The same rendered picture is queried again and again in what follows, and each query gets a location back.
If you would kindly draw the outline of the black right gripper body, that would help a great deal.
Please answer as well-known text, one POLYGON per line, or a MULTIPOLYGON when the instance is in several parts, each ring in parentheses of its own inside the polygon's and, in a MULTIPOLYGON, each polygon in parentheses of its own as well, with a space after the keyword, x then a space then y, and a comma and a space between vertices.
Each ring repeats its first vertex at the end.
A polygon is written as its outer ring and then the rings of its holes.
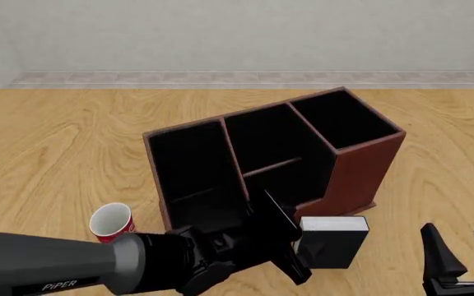
POLYGON ((423 288, 426 296, 474 296, 474 280, 462 282, 457 278, 446 281, 424 278, 423 288))

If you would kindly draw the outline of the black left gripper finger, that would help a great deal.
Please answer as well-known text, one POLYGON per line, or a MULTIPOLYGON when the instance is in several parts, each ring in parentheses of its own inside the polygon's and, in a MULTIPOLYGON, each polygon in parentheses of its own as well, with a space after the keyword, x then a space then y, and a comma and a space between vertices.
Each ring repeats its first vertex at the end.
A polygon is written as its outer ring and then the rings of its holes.
POLYGON ((296 254, 300 257, 320 257, 326 249, 326 240, 324 236, 304 236, 297 242, 296 254))

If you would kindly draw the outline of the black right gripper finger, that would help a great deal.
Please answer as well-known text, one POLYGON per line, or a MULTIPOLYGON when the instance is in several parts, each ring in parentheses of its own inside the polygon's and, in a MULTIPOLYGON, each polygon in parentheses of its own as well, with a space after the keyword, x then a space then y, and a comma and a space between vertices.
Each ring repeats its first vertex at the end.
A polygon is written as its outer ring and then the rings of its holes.
POLYGON ((467 268, 450 251, 434 224, 421 228, 424 250, 423 279, 455 280, 467 273, 467 268))

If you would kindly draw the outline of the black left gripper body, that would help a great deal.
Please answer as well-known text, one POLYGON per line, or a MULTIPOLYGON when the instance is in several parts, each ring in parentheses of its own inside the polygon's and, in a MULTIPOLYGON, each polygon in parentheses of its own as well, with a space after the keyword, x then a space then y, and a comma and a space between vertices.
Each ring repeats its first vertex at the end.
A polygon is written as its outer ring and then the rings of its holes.
POLYGON ((260 225, 259 237, 265 245, 269 261, 295 285, 305 283, 312 273, 296 256, 292 246, 302 236, 302 229, 294 220, 295 209, 279 204, 267 189, 258 189, 256 211, 260 225))

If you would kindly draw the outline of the black book with white pages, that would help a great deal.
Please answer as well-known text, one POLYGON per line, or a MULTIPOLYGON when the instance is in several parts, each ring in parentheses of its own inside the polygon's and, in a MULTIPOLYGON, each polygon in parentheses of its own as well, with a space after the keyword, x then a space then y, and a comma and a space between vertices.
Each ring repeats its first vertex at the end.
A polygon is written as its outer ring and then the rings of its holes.
POLYGON ((324 236, 326 249, 317 258, 300 257, 311 269, 346 269, 369 233, 364 216, 303 216, 302 236, 324 236))

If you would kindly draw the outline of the red-brown desk caddy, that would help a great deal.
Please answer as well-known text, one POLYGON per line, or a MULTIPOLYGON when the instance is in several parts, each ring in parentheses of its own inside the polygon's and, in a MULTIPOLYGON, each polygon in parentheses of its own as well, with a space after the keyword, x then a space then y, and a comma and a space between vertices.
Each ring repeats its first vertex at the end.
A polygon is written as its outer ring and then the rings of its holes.
POLYGON ((295 218, 356 214, 374 197, 405 131, 335 88, 143 135, 166 229, 233 229, 253 187, 295 218))

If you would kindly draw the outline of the red mug with white inside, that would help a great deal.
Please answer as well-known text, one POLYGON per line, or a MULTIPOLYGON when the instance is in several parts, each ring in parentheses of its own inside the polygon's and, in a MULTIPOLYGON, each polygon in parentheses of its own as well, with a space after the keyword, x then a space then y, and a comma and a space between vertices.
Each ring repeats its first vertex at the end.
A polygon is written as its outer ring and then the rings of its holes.
POLYGON ((121 202, 101 206, 91 216, 89 229, 100 243, 110 243, 121 234, 134 233, 132 211, 121 202))

